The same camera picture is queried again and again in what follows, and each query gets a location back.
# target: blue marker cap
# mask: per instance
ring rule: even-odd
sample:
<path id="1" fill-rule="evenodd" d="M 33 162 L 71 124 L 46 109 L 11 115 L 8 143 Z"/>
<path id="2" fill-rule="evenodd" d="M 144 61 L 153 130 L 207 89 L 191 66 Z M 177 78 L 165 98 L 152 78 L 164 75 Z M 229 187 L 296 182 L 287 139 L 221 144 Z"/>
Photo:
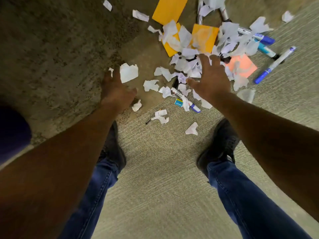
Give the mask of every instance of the blue marker cap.
<path id="1" fill-rule="evenodd" d="M 271 45 L 275 42 L 276 40 L 274 40 L 273 38 L 271 37 L 268 37 L 268 36 L 264 36 L 262 40 L 260 40 L 261 43 L 265 44 L 265 45 Z"/>
<path id="2" fill-rule="evenodd" d="M 268 74 L 267 71 L 262 72 L 262 74 L 254 80 L 254 83 L 258 85 Z"/>

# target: marker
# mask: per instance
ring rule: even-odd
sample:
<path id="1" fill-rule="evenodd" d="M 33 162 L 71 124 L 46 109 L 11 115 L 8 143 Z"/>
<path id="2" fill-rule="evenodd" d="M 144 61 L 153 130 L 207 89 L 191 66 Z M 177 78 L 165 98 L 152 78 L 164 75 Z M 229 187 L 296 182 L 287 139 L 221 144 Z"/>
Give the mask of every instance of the marker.
<path id="1" fill-rule="evenodd" d="M 276 61 L 274 61 L 268 69 L 266 69 L 258 78 L 254 80 L 255 84 L 259 84 L 270 72 L 274 70 L 282 61 L 284 61 L 289 55 L 291 55 L 296 50 L 295 46 L 290 47 L 286 52 L 284 52 Z"/>
<path id="2" fill-rule="evenodd" d="M 277 60 L 280 57 L 279 54 L 273 52 L 270 48 L 268 48 L 265 44 L 262 44 L 261 42 L 259 42 L 258 50 L 274 60 Z"/>
<path id="3" fill-rule="evenodd" d="M 204 0 L 198 0 L 198 8 L 197 8 L 197 23 L 202 24 L 203 23 L 203 16 L 199 15 L 199 11 L 204 6 Z"/>
<path id="4" fill-rule="evenodd" d="M 226 11 L 225 4 L 223 4 L 223 5 L 219 8 L 219 10 L 220 10 L 220 14 L 221 14 L 221 16 L 222 16 L 224 22 L 231 22 L 231 20 L 230 20 L 230 18 L 229 18 L 229 16 L 228 16 L 228 13 L 227 13 L 227 11 Z"/>
<path id="5" fill-rule="evenodd" d="M 182 97 L 185 97 L 182 93 L 180 93 L 177 89 L 175 89 L 174 87 L 171 88 L 171 91 L 177 95 L 178 97 L 180 97 L 182 99 Z M 192 102 L 188 101 L 189 107 L 192 108 L 192 110 L 196 113 L 200 113 L 201 110 Z"/>
<path id="6" fill-rule="evenodd" d="M 242 27 L 238 28 L 238 32 L 241 33 L 241 34 L 251 34 L 251 30 L 250 29 L 242 28 Z M 273 38 L 268 37 L 266 35 L 262 35 L 260 33 L 255 33 L 253 35 L 253 38 L 255 38 L 257 40 L 260 40 L 260 42 L 265 44 L 265 45 L 271 45 L 271 44 L 273 44 L 275 42 L 275 40 Z"/>

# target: forearm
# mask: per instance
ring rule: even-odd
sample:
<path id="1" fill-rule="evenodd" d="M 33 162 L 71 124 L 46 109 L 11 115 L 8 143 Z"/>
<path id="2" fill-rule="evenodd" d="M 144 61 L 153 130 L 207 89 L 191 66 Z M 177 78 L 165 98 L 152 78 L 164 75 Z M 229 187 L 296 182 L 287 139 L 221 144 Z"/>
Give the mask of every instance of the forearm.
<path id="1" fill-rule="evenodd" d="M 99 108 L 1 171 L 2 234 L 57 236 L 86 190 L 116 115 L 114 107 Z"/>
<path id="2" fill-rule="evenodd" d="M 310 188 L 319 182 L 319 132 L 248 104 L 234 94 L 211 102 L 277 186 L 319 220 L 319 194 Z"/>

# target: gray carpet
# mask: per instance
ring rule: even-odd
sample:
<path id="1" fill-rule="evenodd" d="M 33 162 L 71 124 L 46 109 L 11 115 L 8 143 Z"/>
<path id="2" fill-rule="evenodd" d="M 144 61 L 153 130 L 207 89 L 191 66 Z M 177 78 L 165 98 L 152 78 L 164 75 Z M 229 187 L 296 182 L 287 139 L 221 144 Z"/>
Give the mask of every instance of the gray carpet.
<path id="1" fill-rule="evenodd" d="M 317 1 L 271 34 L 277 40 L 273 50 L 280 52 L 295 45 L 297 51 L 255 86 L 253 101 L 256 106 L 317 130 L 318 13 Z M 262 54 L 252 59 L 259 67 L 255 74 L 271 62 Z M 167 109 L 170 121 L 164 126 L 159 121 L 145 125 L 159 108 Z M 120 126 L 120 143 L 128 164 L 107 193 L 93 238 L 241 238 L 216 190 L 195 166 L 221 118 L 213 108 L 200 114 L 184 112 L 167 98 L 153 111 Z M 185 135 L 194 121 L 199 124 L 199 135 Z M 235 157 L 240 170 L 313 238 L 319 238 L 318 223 L 274 185 L 243 144 L 235 150 Z"/>

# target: hand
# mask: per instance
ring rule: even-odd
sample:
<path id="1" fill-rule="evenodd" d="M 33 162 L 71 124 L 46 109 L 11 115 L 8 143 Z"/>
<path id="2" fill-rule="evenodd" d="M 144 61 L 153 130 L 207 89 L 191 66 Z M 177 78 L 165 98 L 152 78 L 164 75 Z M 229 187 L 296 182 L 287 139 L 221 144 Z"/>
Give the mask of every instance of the hand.
<path id="1" fill-rule="evenodd" d="M 230 81 L 225 73 L 225 67 L 220 64 L 218 56 L 210 56 L 212 65 L 210 65 L 209 58 L 205 54 L 200 54 L 199 58 L 203 68 L 200 82 L 191 78 L 188 78 L 186 82 L 200 97 L 214 106 L 218 97 L 230 93 Z"/>
<path id="2" fill-rule="evenodd" d="M 125 108 L 134 100 L 137 90 L 128 89 L 121 82 L 120 67 L 116 67 L 113 71 L 107 71 L 102 81 L 101 106 L 112 106 L 118 113 L 124 111 Z"/>

